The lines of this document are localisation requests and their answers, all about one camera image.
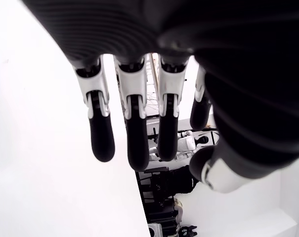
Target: black machine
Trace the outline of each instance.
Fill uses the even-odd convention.
[[[23,2],[74,67],[100,161],[115,153],[102,61],[109,53],[118,65],[129,163],[136,171],[148,164],[144,56],[149,52],[160,56],[162,160],[176,153],[178,105],[191,55],[200,64],[191,126],[205,127],[212,104],[220,133],[216,146],[191,159],[198,180],[231,192],[299,158],[298,0]]]

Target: white surface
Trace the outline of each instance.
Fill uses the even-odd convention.
[[[294,237],[296,222],[281,209],[247,218],[239,223],[202,232],[203,237]]]
[[[183,206],[183,225],[198,226],[198,233],[213,232],[278,208],[280,172],[246,184],[229,194],[214,192],[198,183],[190,194],[177,194],[175,197]]]
[[[299,160],[281,172],[281,208],[298,223],[299,237]]]
[[[149,236],[112,56],[104,60],[116,153],[104,164],[92,154],[71,65],[22,4],[6,3],[0,1],[0,237]]]

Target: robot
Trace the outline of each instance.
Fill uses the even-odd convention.
[[[158,153],[177,150],[177,123],[188,59],[200,64],[191,126],[206,125],[211,104],[220,132],[190,171],[228,193],[299,158],[299,1],[23,0],[73,65],[88,107],[95,157],[115,153],[102,55],[118,65],[128,160],[146,168],[144,56],[159,54]]]

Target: black fingertip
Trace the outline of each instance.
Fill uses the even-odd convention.
[[[100,110],[94,110],[89,121],[93,154],[99,161],[108,162],[115,153],[111,116],[103,117]]]
[[[194,98],[190,116],[190,125],[194,130],[202,130],[207,125],[211,104],[205,93],[200,102]]]
[[[128,135],[128,162],[135,171],[143,171],[149,163],[146,119],[133,116],[126,120]]]
[[[203,147],[197,151],[190,160],[189,169],[194,178],[202,181],[201,173],[205,163],[211,159],[214,146]]]
[[[163,161],[171,161],[175,158],[178,139],[178,118],[173,113],[168,113],[159,120],[158,154]]]

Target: white wall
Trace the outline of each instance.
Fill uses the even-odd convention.
[[[281,208],[298,223],[299,237],[299,160],[281,172]]]
[[[149,236],[114,62],[105,57],[116,153],[100,163],[61,50],[18,1],[0,1],[0,237]]]

